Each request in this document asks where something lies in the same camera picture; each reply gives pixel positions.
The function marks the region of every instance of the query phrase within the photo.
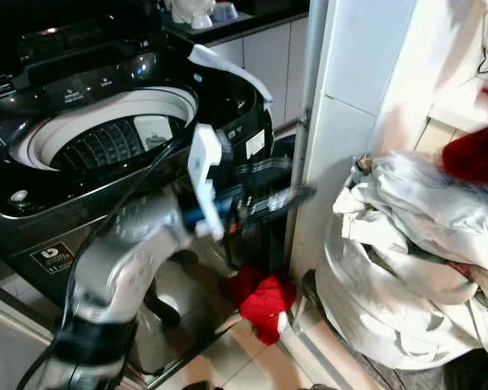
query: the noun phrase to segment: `washing machine drum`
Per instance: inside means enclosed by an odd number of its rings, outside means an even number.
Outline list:
[[[12,156],[47,171],[119,164],[176,137],[194,119],[197,107],[190,91],[176,87],[118,93],[41,122]]]

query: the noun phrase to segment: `top-load washing machine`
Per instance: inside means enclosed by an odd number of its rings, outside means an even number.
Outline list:
[[[226,134],[234,167],[267,158],[271,100],[169,37],[155,2],[0,2],[0,257],[59,305],[90,227],[163,148],[140,192],[185,174],[198,123]]]

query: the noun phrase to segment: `robotic arm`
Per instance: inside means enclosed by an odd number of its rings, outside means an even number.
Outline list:
[[[214,180],[224,175],[220,165],[230,152],[224,135],[198,124],[188,172],[199,208],[181,210],[172,191],[131,201],[83,253],[76,264],[72,317],[54,337],[38,389],[114,389],[121,381],[146,291],[159,266],[190,245],[192,232],[219,240],[225,231],[221,216],[233,224],[263,221],[314,193],[288,188],[254,201],[239,186],[216,197]],[[285,170],[273,160],[241,173],[249,177],[258,170],[274,176]]]

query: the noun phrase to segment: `red towel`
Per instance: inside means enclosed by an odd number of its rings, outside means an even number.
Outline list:
[[[296,287],[285,275],[270,275],[257,283],[257,276],[264,274],[255,268],[243,268],[229,279],[229,293],[242,317],[249,319],[257,336],[266,345],[280,338],[278,315],[287,311],[296,298]]]
[[[488,184],[488,128],[445,146],[442,163],[445,171],[458,179]]]

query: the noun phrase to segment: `washing machine lid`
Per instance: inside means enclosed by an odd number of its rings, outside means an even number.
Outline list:
[[[94,31],[91,24],[97,27]],[[151,0],[0,0],[0,75],[47,59],[26,62],[26,46],[45,46],[56,56],[87,45],[156,33],[162,33],[162,25]]]

